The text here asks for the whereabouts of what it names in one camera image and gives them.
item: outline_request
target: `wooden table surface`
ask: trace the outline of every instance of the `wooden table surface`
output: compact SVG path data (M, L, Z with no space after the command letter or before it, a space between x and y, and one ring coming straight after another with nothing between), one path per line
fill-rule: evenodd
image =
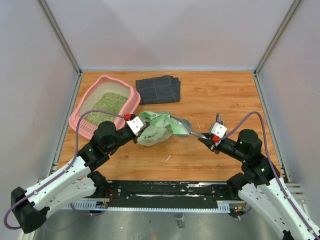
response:
M179 77L181 100L176 103L139 105L135 113L143 111L170 111L172 115L191 121L196 132L208 132L221 114L221 120L231 131L251 111L263 114L256 85L251 72L221 71L111 71L85 72L76 98L78 105L85 91L100 77L109 75L135 87L135 81L163 75ZM253 115L241 129L254 129L263 139L258 116ZM271 160L279 168L269 129L268 149ZM237 140L239 131L230 138ZM88 139L79 136L79 147ZM60 168L75 152L75 131L70 127L59 159ZM110 180L172 180L172 181L226 181L241 172L241 163L223 153L214 154L196 137L171 136L153 146L130 142L97 169Z

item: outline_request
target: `plastic bag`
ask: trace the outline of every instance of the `plastic bag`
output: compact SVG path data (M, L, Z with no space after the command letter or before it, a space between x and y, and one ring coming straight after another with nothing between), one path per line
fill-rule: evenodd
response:
M170 118L169 111L144 111L139 114L150 125L137 139L137 144L152 146L170 138L173 134L189 135L188 131Z

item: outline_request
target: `metal scoop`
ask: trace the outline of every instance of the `metal scoop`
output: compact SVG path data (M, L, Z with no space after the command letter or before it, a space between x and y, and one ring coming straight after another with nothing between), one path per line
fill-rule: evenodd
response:
M196 136L197 138L201 138L201 139L207 139L203 134L192 131L192 124L191 122L189 122L187 119L181 118L181 117L177 117L177 116L172 116L170 115L170 118L177 121L178 124L182 125L189 134ZM187 137L189 135L186 134L177 134L179 137Z

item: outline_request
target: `dark gray towel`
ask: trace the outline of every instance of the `dark gray towel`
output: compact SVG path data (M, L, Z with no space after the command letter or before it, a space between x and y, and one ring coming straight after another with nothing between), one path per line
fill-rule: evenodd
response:
M140 104L167 104L180 101L180 81L170 75L136 80Z

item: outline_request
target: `white wall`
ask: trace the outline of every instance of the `white wall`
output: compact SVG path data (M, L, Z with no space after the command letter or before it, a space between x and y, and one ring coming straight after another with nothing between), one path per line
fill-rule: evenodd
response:
M11 191L44 178L77 74L37 1L0 0L0 216ZM9 223L17 226L13 214ZM0 240L19 230L0 224Z
M85 70L253 70L292 0L47 2Z
M303 1L259 74L284 165L320 225L320 1Z

